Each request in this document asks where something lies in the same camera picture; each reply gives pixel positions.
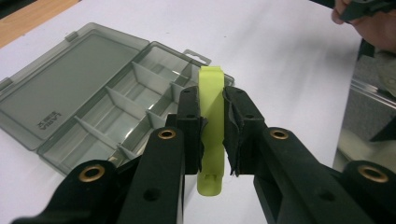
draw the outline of bolt hole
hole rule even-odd
[[[270,132],[270,134],[271,134],[271,136],[273,136],[276,139],[287,139],[287,138],[289,138],[289,135],[286,132],[281,131],[281,130],[272,130]]]
[[[84,170],[82,170],[81,173],[79,173],[78,179],[81,182],[89,183],[99,179],[104,174],[105,174],[105,168],[99,164],[96,164],[96,165],[88,166]]]
[[[389,181],[389,178],[386,174],[373,166],[362,165],[358,168],[358,171],[365,178],[377,183],[386,183]]]
[[[176,133],[173,130],[163,130],[163,131],[158,133],[158,136],[161,139],[171,139],[171,138],[174,138],[176,136]]]
[[[155,202],[161,197],[159,189],[147,189],[143,194],[143,198],[148,202]]]
[[[94,169],[91,169],[91,170],[85,172],[85,176],[87,176],[87,177],[93,177],[98,174],[99,174],[99,169],[97,169],[97,168],[94,168]]]

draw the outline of black plastic part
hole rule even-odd
[[[121,167],[117,168],[118,182],[121,185],[120,197],[125,196],[126,192],[131,185],[132,180],[134,179],[134,173],[136,172],[137,166],[139,165],[141,156],[128,161],[123,164]]]
[[[374,54],[375,54],[375,47],[366,40],[362,39],[361,46],[359,47],[358,60],[363,55],[374,58]]]
[[[256,175],[255,186],[269,223],[374,223],[292,132],[268,128],[261,143],[273,179],[262,182],[265,177]],[[281,197],[263,190],[273,180]]]
[[[310,1],[323,5],[324,7],[334,8],[335,6],[334,0],[310,0]]]
[[[0,0],[0,20],[33,2],[35,0]]]
[[[184,133],[186,175],[196,175],[202,169],[204,145],[201,136],[206,125],[206,120],[201,117],[197,86],[188,87],[180,93],[176,123]]]
[[[168,114],[166,117],[165,127],[177,127],[177,115]]]
[[[267,128],[264,117],[245,91],[225,87],[223,97],[223,145],[228,154],[231,172],[236,175],[254,175],[262,160],[256,140]]]
[[[157,129],[149,137],[117,223],[180,223],[183,184],[183,132]]]
[[[355,0],[341,14],[343,21],[352,21],[364,16],[373,16],[376,12],[390,12],[396,8],[395,0]]]
[[[394,117],[379,133],[377,133],[370,142],[382,142],[396,140],[396,117]]]
[[[83,182],[80,174],[89,167],[103,167],[100,178]],[[91,169],[86,176],[98,175]],[[14,224],[108,223],[120,198],[116,168],[109,161],[87,161],[76,167],[56,189],[46,209],[37,217],[19,218]]]
[[[396,175],[369,161],[350,162],[340,181],[376,223],[395,223]]]

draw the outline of human hand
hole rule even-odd
[[[352,0],[335,0],[332,20],[343,24],[340,15]],[[373,17],[362,17],[349,23],[356,31],[373,46],[396,53],[396,10],[389,13],[377,12]]]

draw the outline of plastic tackle box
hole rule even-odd
[[[0,126],[64,174],[89,160],[123,164],[177,112],[180,92],[197,85],[201,65],[89,23],[0,83]]]

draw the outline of box lid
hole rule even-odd
[[[0,126],[35,150],[149,42],[89,23],[0,83]]]

